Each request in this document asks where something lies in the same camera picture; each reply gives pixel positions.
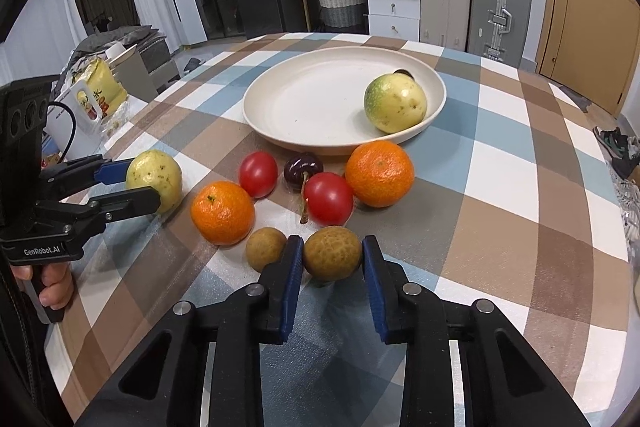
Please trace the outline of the left hand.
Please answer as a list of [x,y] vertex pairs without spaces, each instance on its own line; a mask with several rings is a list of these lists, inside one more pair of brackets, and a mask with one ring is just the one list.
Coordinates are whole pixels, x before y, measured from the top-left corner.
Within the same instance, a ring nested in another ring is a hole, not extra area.
[[68,262],[43,265],[41,282],[44,287],[39,293],[39,301],[53,310],[65,308],[74,295],[74,279]]

